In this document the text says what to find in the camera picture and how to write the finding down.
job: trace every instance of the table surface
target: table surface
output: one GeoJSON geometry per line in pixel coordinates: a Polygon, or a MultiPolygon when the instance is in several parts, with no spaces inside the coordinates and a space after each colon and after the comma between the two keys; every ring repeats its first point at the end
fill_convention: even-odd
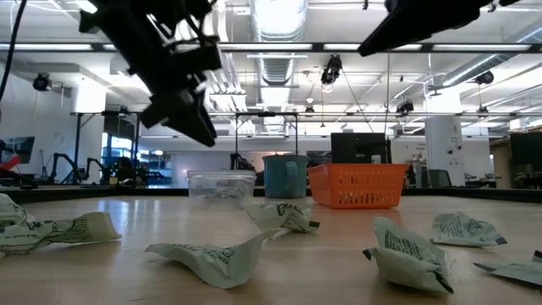
{"type": "Polygon", "coordinates": [[[37,219],[110,212],[123,237],[97,244],[54,244],[24,257],[0,258],[0,297],[5,304],[518,305],[542,301],[540,289],[488,275],[472,265],[530,260],[534,250],[542,250],[542,205],[535,203],[403,197],[401,206],[390,210],[333,210],[316,205],[312,218],[321,222],[316,234],[290,233],[268,241],[252,277],[230,290],[207,285],[182,264],[144,250],[157,242],[231,246],[258,234],[245,212],[233,204],[187,197],[115,197],[32,203],[23,208],[37,219]],[[362,250],[376,245],[375,216],[429,237],[435,215],[457,210],[489,221],[508,244],[441,247],[448,254],[454,295],[388,283],[379,278],[376,263],[362,255],[362,250]]]}

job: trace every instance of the clear plastic container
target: clear plastic container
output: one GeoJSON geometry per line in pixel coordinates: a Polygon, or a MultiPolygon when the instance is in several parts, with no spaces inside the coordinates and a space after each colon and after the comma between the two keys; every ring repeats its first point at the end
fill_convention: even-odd
{"type": "Polygon", "coordinates": [[[190,197],[245,201],[253,197],[256,173],[250,170],[189,171],[186,180],[190,197]]]}

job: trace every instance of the blue mug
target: blue mug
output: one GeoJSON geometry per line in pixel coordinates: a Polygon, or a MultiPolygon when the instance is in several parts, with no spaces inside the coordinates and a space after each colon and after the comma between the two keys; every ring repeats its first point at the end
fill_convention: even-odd
{"type": "Polygon", "coordinates": [[[263,157],[265,197],[303,198],[307,195],[307,156],[263,157]]]}

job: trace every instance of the orange basket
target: orange basket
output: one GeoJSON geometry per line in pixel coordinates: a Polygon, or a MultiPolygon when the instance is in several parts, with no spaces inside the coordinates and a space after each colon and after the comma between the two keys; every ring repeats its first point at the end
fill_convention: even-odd
{"type": "Polygon", "coordinates": [[[399,205],[407,164],[324,164],[308,169],[312,198],[331,208],[399,205]]]}

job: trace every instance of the white column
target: white column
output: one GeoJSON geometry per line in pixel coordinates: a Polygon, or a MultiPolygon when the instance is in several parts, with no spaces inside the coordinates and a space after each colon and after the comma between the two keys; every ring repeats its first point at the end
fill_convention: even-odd
{"type": "MultiPolygon", "coordinates": [[[[425,105],[428,112],[461,112],[459,92],[449,89],[439,93],[441,95],[436,97],[426,97],[425,105]]],[[[447,170],[453,186],[464,186],[465,168],[460,118],[427,118],[425,129],[429,168],[447,170]]]]}
{"type": "MultiPolygon", "coordinates": [[[[73,112],[96,113],[105,110],[107,88],[93,80],[84,80],[72,91],[73,112]]],[[[87,158],[95,158],[102,161],[102,133],[103,117],[96,115],[90,120],[90,116],[83,116],[81,122],[85,123],[80,130],[79,167],[86,167],[87,158]]],[[[100,180],[99,168],[93,164],[89,171],[90,178],[86,183],[100,180]]]]}

